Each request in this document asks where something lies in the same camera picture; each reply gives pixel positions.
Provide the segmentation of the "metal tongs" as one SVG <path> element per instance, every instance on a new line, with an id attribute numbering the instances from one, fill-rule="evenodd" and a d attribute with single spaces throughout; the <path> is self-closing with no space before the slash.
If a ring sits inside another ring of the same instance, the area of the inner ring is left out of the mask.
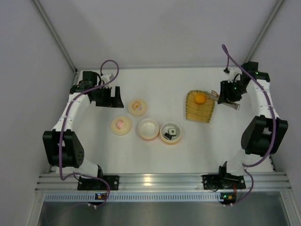
<path id="1" fill-rule="evenodd" d="M 209 96 L 215 102 L 218 102 L 219 97 L 220 97 L 219 94 L 217 92 L 215 92 L 214 90 L 212 90 L 211 93 L 209 93 Z M 231 108 L 233 108 L 233 109 L 235 109 L 237 111 L 240 109 L 240 104 L 237 104 L 237 103 L 223 102 L 222 104 L 225 105 L 225 106 L 231 107 Z"/>

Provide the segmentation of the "cream lid pink label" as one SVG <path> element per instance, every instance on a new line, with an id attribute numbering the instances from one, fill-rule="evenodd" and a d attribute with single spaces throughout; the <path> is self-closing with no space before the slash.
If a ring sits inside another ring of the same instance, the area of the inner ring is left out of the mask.
<path id="1" fill-rule="evenodd" d="M 131 120 L 126 116 L 116 117 L 111 122 L 111 131 L 118 136 L 126 135 L 132 127 Z"/>

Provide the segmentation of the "orange fruit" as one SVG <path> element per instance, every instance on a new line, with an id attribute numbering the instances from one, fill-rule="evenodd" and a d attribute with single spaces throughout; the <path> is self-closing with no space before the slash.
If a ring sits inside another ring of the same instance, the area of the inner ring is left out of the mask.
<path id="1" fill-rule="evenodd" d="M 202 105 L 206 102 L 206 95 L 203 93 L 197 93 L 194 97 L 194 100 L 197 104 Z"/>

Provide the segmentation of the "salmon sushi roll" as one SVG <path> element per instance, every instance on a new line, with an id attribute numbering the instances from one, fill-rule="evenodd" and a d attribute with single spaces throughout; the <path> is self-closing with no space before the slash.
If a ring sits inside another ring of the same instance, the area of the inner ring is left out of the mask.
<path id="1" fill-rule="evenodd" d="M 171 136 L 170 134 L 168 134 L 168 133 L 165 133 L 165 134 L 164 134 L 164 137 L 165 137 L 166 139 L 169 139 L 169 140 L 172 139 L 172 136 Z"/>

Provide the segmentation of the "green sushi roll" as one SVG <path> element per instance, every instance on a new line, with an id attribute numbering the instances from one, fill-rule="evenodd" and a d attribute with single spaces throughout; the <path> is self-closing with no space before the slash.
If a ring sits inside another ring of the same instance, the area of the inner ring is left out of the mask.
<path id="1" fill-rule="evenodd" d="M 172 137 L 175 137 L 177 135 L 177 130 L 176 128 L 169 128 L 168 129 L 168 134 Z"/>

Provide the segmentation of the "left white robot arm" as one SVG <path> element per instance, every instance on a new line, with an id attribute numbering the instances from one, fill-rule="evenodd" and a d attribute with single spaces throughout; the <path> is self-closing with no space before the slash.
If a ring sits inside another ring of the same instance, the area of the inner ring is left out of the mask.
<path id="1" fill-rule="evenodd" d="M 58 167 L 59 173 L 63 168 L 70 168 L 80 175 L 103 177 L 101 167 L 85 158 L 84 148 L 75 130 L 91 103 L 99 107 L 124 108 L 119 86 L 115 87 L 115 95 L 111 95 L 110 83 L 114 78 L 112 73 L 84 71 L 82 80 L 71 87 L 60 119 L 50 131 L 43 133 L 48 163 Z"/>

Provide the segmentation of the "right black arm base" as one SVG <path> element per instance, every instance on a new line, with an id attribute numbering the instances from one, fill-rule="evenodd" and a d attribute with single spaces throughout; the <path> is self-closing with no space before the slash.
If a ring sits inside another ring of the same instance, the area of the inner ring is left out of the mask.
<path id="1" fill-rule="evenodd" d="M 205 190 L 222 190 L 222 189 L 246 189 L 246 184 L 243 176 L 233 176 L 231 174 L 208 174 L 203 175 L 203 186 Z"/>

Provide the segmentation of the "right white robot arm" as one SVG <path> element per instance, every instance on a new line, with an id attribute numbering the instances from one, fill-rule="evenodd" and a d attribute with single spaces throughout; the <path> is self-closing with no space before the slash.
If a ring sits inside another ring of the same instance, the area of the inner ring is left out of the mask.
<path id="1" fill-rule="evenodd" d="M 239 177 L 246 168 L 261 164 L 269 155 L 277 152 L 288 129 L 288 122 L 280 119 L 271 94 L 268 73 L 258 70 L 258 62 L 242 65 L 240 78 L 221 81 L 219 104 L 238 108 L 238 101 L 248 94 L 254 118 L 241 137 L 241 149 L 226 161 L 221 169 L 226 175 Z"/>

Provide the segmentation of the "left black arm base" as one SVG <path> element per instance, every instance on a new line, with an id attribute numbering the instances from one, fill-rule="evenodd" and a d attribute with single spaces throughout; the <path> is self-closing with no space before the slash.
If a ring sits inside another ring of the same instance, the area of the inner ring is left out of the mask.
<path id="1" fill-rule="evenodd" d="M 104 180 L 109 185 L 111 191 L 117 191 L 119 189 L 118 175 L 105 175 L 102 177 L 102 180 Z M 104 191 L 107 189 L 107 185 L 99 179 L 85 178 L 82 176 L 79 177 L 77 187 L 77 190 L 79 191 Z"/>

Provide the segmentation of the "cream lid orange label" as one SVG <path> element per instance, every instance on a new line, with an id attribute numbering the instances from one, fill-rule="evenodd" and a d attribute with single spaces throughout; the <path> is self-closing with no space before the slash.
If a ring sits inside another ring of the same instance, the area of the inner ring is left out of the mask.
<path id="1" fill-rule="evenodd" d="M 134 99 L 128 103 L 128 112 L 133 116 L 142 116 L 147 112 L 148 106 L 143 99 Z"/>

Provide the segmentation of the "woven bamboo tray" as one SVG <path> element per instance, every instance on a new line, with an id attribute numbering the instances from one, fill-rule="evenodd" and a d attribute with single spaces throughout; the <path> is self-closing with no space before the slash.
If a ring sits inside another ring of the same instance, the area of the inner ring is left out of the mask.
<path id="1" fill-rule="evenodd" d="M 206 95 L 206 102 L 199 105 L 194 97 L 197 93 Z M 187 120 L 209 123 L 215 107 L 215 101 L 209 96 L 209 92 L 202 90 L 191 90 L 188 92 L 185 100 L 185 117 Z"/>

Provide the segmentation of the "pink bottom bowl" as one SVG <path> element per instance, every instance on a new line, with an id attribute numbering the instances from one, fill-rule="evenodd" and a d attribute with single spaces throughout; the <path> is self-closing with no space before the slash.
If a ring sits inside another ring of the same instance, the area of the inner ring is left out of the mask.
<path id="1" fill-rule="evenodd" d="M 154 119 L 143 119 L 138 124 L 138 134 L 145 141 L 154 140 L 159 133 L 159 125 Z"/>

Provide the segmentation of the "orange bottom bowl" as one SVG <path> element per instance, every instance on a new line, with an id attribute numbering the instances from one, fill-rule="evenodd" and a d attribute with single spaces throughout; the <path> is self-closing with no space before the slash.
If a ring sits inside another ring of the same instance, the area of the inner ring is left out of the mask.
<path id="1" fill-rule="evenodd" d="M 171 140 L 166 139 L 164 137 L 164 134 L 168 133 L 169 128 L 176 128 L 176 130 L 177 130 L 177 135 L 175 137 L 172 137 Z M 174 145 L 174 144 L 178 143 L 180 141 L 181 137 L 182 137 L 181 127 L 175 122 L 166 122 L 165 124 L 163 124 L 161 126 L 160 131 L 159 131 L 159 135 L 160 135 L 161 140 L 164 143 L 166 143 L 168 145 Z"/>

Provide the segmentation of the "aluminium front rail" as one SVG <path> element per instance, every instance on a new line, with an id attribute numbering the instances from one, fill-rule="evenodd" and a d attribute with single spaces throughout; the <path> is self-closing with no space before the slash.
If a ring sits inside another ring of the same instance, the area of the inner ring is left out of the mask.
<path id="1" fill-rule="evenodd" d="M 205 173 L 119 174 L 118 192 L 210 192 L 203 186 Z M 252 172 L 256 192 L 291 191 L 288 176 L 283 172 Z M 62 181 L 58 174 L 42 174 L 36 192 L 75 192 L 78 180 L 73 176 Z"/>

